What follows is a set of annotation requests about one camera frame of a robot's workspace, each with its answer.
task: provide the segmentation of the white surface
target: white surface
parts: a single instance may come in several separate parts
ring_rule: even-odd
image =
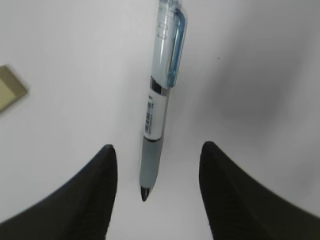
[[[0,221],[112,143],[119,181],[109,240],[212,239],[198,184],[206,140],[320,215],[320,1],[183,3],[188,29],[159,176],[142,203],[158,2],[0,1],[0,65],[30,89],[0,114]]]

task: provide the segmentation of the pen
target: pen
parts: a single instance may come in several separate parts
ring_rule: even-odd
[[[143,201],[158,176],[170,89],[176,84],[186,26],[179,0],[159,0],[139,178]]]

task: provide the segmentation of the beige object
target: beige object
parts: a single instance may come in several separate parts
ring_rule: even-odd
[[[7,66],[0,66],[0,112],[27,93]]]

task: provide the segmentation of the transparent pen body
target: transparent pen body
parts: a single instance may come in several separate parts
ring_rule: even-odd
[[[179,1],[160,0],[151,75],[162,88],[172,88],[176,83],[185,28],[186,18]]]
[[[175,86],[184,43],[186,18],[178,0],[160,0],[153,47],[144,137],[163,136],[170,88]]]

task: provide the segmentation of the pen tip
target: pen tip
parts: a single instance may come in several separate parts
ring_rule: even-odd
[[[141,197],[142,201],[146,201],[150,193],[150,188],[141,187]]]

